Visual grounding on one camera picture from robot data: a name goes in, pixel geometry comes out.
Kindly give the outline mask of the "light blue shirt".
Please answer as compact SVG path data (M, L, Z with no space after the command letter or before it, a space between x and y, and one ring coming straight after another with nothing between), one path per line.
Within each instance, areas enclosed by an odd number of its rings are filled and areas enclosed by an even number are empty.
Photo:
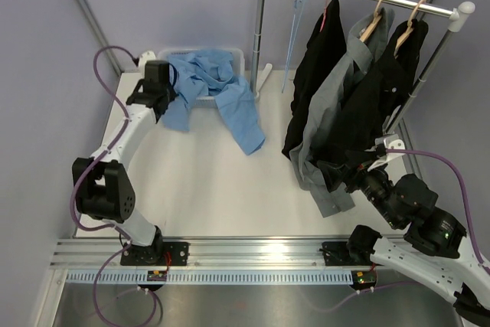
M212 97L225 126L245 155L262 148L266 137L259 124L255 96L247 79L234 72L234 56L222 49L171 53L170 81L177 93L164 116L168 129L190 130L189 119L198 98Z

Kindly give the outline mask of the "blue wire hanger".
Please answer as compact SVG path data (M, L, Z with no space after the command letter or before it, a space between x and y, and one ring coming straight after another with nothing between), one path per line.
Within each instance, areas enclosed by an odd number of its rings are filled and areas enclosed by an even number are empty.
M296 37L298 34L300 22L302 19L302 14L304 12L305 1L306 0L294 0L294 4L293 4L294 12L293 12L292 25L291 25L290 36L289 36L289 44L288 44L288 49L287 49L287 53L286 53L286 63L285 63L285 70L284 70L281 93L284 92L286 85L288 83L288 80L289 80L288 76L289 76L289 69L290 69L291 60L292 60L292 53L293 53L293 50L295 47Z

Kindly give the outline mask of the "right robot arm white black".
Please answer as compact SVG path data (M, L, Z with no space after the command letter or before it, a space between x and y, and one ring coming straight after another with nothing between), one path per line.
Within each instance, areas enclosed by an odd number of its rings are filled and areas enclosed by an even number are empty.
M359 224L345 244L322 246L326 261L390 267L424 285L452 304L457 314L477 326L489 324L489 275L479 264L469 232L436 205L438 195L414 174L392 182L384 166L368 162L319 164L329 191L345 186L361 191L394 230L403 230L412 247L404 250L371 227Z

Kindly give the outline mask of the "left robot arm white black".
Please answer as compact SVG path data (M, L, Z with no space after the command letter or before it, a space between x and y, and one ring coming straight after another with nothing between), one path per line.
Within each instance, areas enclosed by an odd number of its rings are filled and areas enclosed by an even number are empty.
M166 60L150 60L125 102L116 99L122 119L107 142L72 165L72 214L100 221L126 239L122 260L135 265L170 264L162 232L136 210L136 192L127 170L142 140L176 98L177 70Z

